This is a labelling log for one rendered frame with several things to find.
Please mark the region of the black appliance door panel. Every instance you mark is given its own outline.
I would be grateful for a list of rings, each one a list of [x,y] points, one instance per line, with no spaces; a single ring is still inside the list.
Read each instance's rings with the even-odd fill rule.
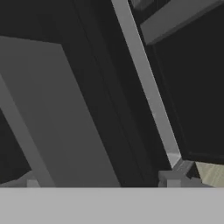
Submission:
[[[224,4],[153,46],[187,160],[224,165]]]

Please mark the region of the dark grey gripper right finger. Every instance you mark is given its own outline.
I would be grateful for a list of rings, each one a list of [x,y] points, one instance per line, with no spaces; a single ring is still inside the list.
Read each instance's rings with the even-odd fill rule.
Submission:
[[[188,178],[183,172],[180,171],[160,171],[158,174],[159,178],[159,187],[168,187],[168,188],[204,188],[208,185],[203,184],[200,178]]]

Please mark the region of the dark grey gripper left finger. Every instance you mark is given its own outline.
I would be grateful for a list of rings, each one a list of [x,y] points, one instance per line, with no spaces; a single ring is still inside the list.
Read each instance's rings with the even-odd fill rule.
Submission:
[[[35,178],[33,172],[28,171],[18,179],[0,184],[0,187],[39,187],[39,182]]]

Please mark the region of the black fridge door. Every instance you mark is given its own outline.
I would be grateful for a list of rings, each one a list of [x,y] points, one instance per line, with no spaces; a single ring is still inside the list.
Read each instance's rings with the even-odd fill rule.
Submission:
[[[170,164],[111,0],[0,0],[0,37],[62,47],[118,187],[155,187]],[[0,108],[0,183],[32,171]]]

